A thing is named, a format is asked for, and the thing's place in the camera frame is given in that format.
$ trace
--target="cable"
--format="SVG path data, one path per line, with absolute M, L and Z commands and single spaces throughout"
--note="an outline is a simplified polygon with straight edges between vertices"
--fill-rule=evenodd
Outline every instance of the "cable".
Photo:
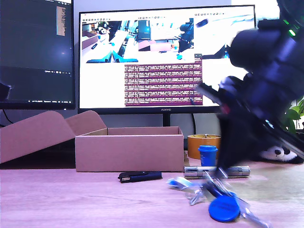
M 11 124 L 13 124 L 13 122 L 12 121 L 10 121 L 10 119 L 8 118 L 8 116 L 6 115 L 6 113 L 5 113 L 5 111 L 4 111 L 4 109 L 2 109 L 2 111 L 3 111 L 3 113 L 4 113 L 4 115 L 5 115 L 5 117 L 6 117 L 6 119 L 11 123 Z
M 192 122 L 193 122 L 194 134 L 196 134 L 196 124 L 195 124 L 194 114 L 193 114 L 193 113 L 191 113 L 191 116 L 192 116 Z

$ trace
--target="blue round tag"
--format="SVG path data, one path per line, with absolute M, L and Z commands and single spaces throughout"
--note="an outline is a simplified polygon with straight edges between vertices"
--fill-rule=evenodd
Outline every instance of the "blue round tag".
M 210 203 L 209 214 L 218 222 L 231 222 L 239 216 L 240 210 L 234 197 L 224 195 Z

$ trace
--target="monitor stand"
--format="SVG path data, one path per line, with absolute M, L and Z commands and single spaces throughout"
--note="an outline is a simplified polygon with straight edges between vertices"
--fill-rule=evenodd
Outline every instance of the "monitor stand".
M 170 113 L 162 114 L 162 126 L 163 127 L 170 127 Z

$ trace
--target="green led light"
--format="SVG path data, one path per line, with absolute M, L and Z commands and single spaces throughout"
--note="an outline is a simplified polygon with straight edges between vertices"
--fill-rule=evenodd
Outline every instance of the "green led light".
M 291 30 L 289 30 L 290 35 L 292 35 L 293 37 L 295 36 L 295 32 Z

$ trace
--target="cardboard box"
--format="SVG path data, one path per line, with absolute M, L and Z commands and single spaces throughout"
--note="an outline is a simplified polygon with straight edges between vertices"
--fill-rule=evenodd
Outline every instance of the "cardboard box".
M 179 127 L 104 128 L 75 138 L 77 171 L 184 169 Z
M 46 111 L 0 128 L 0 163 L 105 127 L 100 116 L 94 111 L 67 119 L 55 111 Z

